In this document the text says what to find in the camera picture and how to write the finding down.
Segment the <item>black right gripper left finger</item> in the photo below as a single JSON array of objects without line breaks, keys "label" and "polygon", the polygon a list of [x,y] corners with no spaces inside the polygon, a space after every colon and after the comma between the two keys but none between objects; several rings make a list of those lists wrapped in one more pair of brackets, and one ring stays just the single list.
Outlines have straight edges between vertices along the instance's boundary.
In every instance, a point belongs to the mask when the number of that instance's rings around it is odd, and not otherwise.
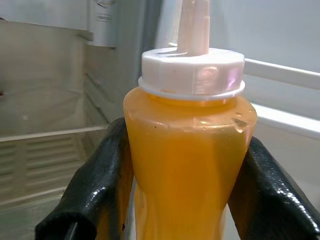
[{"label": "black right gripper left finger", "polygon": [[119,240],[125,229],[133,167],[125,119],[113,121],[75,172],[58,205],[34,230],[37,240]]}]

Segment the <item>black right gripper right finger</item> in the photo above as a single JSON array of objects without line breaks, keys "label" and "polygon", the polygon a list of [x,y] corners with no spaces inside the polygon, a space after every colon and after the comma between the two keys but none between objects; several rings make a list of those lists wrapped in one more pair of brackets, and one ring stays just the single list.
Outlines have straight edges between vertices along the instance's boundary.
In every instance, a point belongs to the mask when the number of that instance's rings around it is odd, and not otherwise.
[{"label": "black right gripper right finger", "polygon": [[256,137],[228,200],[242,240],[318,240],[320,213]]}]

